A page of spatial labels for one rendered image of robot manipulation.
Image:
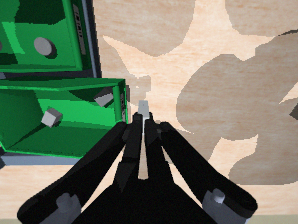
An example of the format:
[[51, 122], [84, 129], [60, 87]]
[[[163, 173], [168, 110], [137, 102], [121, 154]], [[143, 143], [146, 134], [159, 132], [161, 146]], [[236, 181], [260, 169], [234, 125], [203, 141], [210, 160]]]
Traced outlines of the small grey block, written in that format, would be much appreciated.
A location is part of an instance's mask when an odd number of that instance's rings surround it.
[[93, 99], [101, 106], [103, 107], [105, 104], [107, 104], [109, 101], [113, 99], [113, 91], [110, 86], [105, 87], [103, 90], [101, 90], [96, 96], [93, 97]]

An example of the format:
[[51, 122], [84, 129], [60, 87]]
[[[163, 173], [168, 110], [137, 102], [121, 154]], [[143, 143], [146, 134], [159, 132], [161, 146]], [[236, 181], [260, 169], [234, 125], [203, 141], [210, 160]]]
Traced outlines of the green bin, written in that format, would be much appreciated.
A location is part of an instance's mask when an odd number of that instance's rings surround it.
[[[101, 107], [93, 97], [106, 86], [112, 88], [113, 99]], [[52, 128], [41, 122], [51, 108], [62, 113]], [[0, 145], [5, 152], [81, 159], [121, 121], [128, 124], [123, 79], [0, 79]]]
[[[52, 56], [34, 47], [51, 40]], [[82, 71], [91, 58], [81, 0], [0, 0], [0, 72]]]

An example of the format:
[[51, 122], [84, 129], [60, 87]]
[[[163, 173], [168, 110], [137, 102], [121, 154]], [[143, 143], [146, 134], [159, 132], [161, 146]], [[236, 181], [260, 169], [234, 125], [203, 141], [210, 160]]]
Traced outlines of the dark grey metal shelf rack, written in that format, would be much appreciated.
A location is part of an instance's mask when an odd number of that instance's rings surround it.
[[[90, 69], [82, 70], [82, 71], [32, 72], [32, 73], [0, 72], [0, 79], [21, 77], [21, 76], [101, 78], [92, 2], [91, 0], [81, 0], [81, 2], [82, 2], [82, 8], [83, 8], [83, 14], [84, 14], [84, 20], [85, 20], [90, 58], [91, 58], [91, 63], [89, 66]], [[80, 159], [76, 159], [76, 158], [5, 152], [2, 146], [0, 147], [0, 170], [4, 166], [75, 165], [79, 160]]]

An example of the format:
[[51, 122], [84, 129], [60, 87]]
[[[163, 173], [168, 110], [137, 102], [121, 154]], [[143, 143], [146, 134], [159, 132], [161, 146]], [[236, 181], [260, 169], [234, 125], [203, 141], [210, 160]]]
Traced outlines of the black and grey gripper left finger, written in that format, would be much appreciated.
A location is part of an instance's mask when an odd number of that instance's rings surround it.
[[[130, 224], [143, 135], [143, 100], [132, 123], [116, 123], [64, 176], [25, 201], [22, 224], [71, 224], [125, 146], [99, 224]], [[126, 144], [126, 145], [125, 145]]]

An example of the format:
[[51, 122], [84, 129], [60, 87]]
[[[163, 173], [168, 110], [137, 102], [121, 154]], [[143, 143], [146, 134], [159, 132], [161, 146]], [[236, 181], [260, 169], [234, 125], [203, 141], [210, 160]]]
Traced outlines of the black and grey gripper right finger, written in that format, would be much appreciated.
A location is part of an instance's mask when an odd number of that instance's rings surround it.
[[155, 123], [148, 100], [143, 100], [143, 135], [158, 224], [189, 224], [162, 147], [217, 224], [247, 224], [258, 209], [254, 197], [217, 172], [169, 122]]

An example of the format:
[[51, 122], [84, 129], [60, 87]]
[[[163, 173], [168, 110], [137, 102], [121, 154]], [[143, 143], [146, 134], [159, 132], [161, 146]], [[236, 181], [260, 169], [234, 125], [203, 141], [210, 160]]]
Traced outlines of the dark grey block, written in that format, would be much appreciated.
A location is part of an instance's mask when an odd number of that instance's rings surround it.
[[52, 128], [53, 126], [55, 126], [58, 123], [61, 116], [62, 116], [62, 113], [55, 110], [54, 108], [51, 108], [51, 109], [45, 111], [45, 114], [44, 114], [41, 122], [44, 123], [45, 125], [49, 126], [50, 128]]

